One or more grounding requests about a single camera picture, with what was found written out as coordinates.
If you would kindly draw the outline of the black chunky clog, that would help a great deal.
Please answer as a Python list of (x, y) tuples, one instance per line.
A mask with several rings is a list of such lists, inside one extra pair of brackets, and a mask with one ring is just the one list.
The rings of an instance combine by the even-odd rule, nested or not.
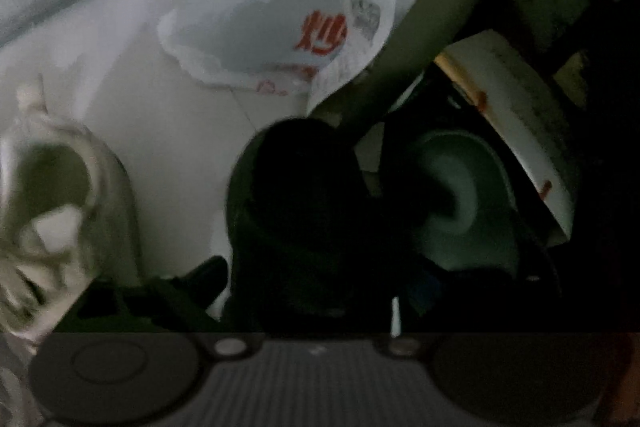
[(330, 124), (280, 120), (244, 148), (228, 185), (234, 329), (293, 337), (386, 336), (388, 258), (354, 149)]

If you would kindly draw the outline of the white sneaker with beige laces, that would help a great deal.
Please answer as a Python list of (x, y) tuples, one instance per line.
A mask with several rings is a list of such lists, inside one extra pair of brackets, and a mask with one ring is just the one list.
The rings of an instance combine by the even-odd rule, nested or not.
[(47, 108), (42, 79), (16, 90), (1, 135), (1, 328), (35, 350), (99, 277), (142, 281), (126, 169), (87, 127)]

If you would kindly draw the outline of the white box red marks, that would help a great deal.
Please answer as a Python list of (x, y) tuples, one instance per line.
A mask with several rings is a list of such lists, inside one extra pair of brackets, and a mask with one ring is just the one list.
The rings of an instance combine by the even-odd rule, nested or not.
[(435, 57), (435, 64), (501, 136), (570, 239), (572, 166), (560, 108), (544, 80), (492, 30), (450, 44)]

